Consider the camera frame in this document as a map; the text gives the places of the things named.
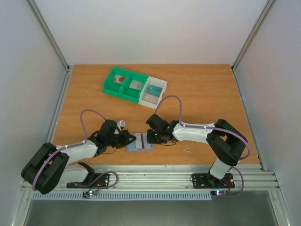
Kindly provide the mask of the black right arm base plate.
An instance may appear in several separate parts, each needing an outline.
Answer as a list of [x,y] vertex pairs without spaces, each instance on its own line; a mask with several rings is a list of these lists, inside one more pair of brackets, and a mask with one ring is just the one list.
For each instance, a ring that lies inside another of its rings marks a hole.
[[235,188],[233,175],[226,173],[222,179],[217,179],[209,173],[194,173],[190,176],[194,189],[226,189]]

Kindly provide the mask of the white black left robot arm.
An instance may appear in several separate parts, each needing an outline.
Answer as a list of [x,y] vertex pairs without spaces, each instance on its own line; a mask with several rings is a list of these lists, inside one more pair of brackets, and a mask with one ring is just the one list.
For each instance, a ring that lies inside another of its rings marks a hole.
[[123,126],[123,121],[105,120],[82,142],[62,146],[44,143],[23,168],[21,177],[41,194],[48,194],[61,184],[91,187],[96,184],[96,173],[82,160],[103,154],[107,147],[120,149],[133,143],[136,137]]

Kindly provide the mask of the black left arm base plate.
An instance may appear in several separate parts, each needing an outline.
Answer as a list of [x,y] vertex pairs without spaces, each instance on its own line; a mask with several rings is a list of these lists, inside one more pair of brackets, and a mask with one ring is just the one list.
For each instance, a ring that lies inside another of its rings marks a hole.
[[83,182],[68,183],[66,187],[69,189],[70,188],[75,188],[75,189],[95,188],[99,186],[107,187],[109,186],[109,182],[110,182],[109,173],[93,174],[93,175],[88,175]]

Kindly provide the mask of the white floral credit card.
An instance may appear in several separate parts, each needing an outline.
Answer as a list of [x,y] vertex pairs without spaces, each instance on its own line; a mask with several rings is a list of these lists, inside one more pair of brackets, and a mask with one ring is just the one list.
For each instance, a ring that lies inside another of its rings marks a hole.
[[136,137],[135,146],[137,149],[145,149],[146,148],[146,133],[134,133]]

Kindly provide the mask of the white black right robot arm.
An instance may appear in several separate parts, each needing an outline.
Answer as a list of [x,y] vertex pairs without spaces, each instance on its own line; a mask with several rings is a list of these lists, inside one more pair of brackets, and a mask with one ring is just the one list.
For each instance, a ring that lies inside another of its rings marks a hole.
[[228,170],[238,164],[243,151],[249,148],[247,139],[225,120],[211,124],[169,123],[153,114],[146,124],[150,127],[147,131],[149,144],[193,141],[209,145],[216,160],[207,173],[207,180],[215,187],[224,182]]

